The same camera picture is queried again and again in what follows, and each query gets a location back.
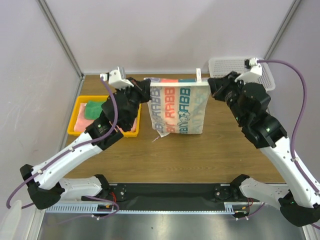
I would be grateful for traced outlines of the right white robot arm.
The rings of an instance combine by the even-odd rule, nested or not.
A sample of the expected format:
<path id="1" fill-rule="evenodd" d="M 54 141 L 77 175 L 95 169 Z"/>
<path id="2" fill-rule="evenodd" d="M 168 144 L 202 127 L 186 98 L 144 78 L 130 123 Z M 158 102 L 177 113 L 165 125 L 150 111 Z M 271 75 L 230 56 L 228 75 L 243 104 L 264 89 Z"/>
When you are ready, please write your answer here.
<path id="1" fill-rule="evenodd" d="M 211 95 L 227 104 L 245 138 L 272 162 L 287 187 L 271 186 L 241 174 L 231 182 L 231 197 L 236 201 L 252 198 L 271 205 L 297 227 L 317 223 L 320 195 L 301 173 L 304 165 L 290 149 L 286 130 L 267 112 L 270 95 L 263 85 L 245 83 L 238 76 L 232 71 L 222 78 L 209 78 Z"/>

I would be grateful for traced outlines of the patterned white cloth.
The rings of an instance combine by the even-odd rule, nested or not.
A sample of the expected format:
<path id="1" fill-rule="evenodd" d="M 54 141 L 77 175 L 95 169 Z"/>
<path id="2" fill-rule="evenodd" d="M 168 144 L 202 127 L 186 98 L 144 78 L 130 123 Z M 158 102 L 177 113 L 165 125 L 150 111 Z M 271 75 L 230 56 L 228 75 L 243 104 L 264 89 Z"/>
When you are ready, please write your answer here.
<path id="1" fill-rule="evenodd" d="M 196 69 L 196 78 L 150 80 L 151 100 L 147 103 L 152 128 L 160 137 L 169 134 L 203 133 L 205 111 L 211 95 L 208 79 Z"/>

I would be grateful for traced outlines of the green towel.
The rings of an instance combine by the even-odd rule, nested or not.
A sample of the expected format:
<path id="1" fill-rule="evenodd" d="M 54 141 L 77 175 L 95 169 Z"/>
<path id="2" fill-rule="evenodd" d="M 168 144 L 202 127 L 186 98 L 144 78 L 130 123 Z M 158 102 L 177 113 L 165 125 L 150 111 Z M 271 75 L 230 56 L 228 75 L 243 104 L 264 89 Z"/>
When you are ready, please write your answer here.
<path id="1" fill-rule="evenodd" d="M 84 108 L 84 118 L 87 120 L 97 119 L 102 112 L 102 104 L 104 101 L 89 100 Z"/>

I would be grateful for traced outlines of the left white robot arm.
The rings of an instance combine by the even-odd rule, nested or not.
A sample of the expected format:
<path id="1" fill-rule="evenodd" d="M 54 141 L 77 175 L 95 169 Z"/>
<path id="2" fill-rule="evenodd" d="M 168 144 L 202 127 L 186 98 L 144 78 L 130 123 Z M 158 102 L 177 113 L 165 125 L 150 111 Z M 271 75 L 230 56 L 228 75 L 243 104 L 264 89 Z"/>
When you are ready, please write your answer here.
<path id="1" fill-rule="evenodd" d="M 130 132 L 140 105 L 151 100 L 151 80 L 137 81 L 115 74 L 101 74 L 101 82 L 110 91 L 101 112 L 71 144 L 38 165 L 25 164 L 20 173 L 27 186 L 32 205 L 47 209 L 60 200 L 105 200 L 110 195 L 102 174 L 89 178 L 66 179 L 65 175 L 91 157 L 98 155 Z"/>

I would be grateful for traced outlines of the pink towel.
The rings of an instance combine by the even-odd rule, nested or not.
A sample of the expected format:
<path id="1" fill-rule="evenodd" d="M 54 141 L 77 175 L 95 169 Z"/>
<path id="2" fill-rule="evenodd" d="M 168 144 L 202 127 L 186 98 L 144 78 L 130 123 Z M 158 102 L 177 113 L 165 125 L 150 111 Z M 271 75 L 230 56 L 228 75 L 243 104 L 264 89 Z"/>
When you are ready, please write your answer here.
<path id="1" fill-rule="evenodd" d="M 78 102 L 73 108 L 72 116 L 68 125 L 67 133 L 73 136 L 79 136 L 86 130 L 94 120 L 88 120 L 84 116 L 87 102 Z"/>

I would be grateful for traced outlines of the yellow plastic tray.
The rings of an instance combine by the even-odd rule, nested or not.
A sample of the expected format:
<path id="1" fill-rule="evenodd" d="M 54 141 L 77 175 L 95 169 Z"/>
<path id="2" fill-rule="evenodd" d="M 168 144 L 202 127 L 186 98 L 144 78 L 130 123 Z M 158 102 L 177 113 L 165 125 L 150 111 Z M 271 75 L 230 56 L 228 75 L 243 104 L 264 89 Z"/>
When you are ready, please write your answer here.
<path id="1" fill-rule="evenodd" d="M 85 118 L 85 106 L 89 101 L 93 102 L 105 102 L 108 95 L 80 95 L 77 97 L 69 124 L 67 127 L 67 133 L 71 136 L 78 137 L 85 128 L 93 122 Z M 138 114 L 134 122 L 133 128 L 129 132 L 122 132 L 126 138 L 134 138 L 138 136 L 140 131 L 140 118 L 141 118 L 142 105 L 139 106 Z"/>

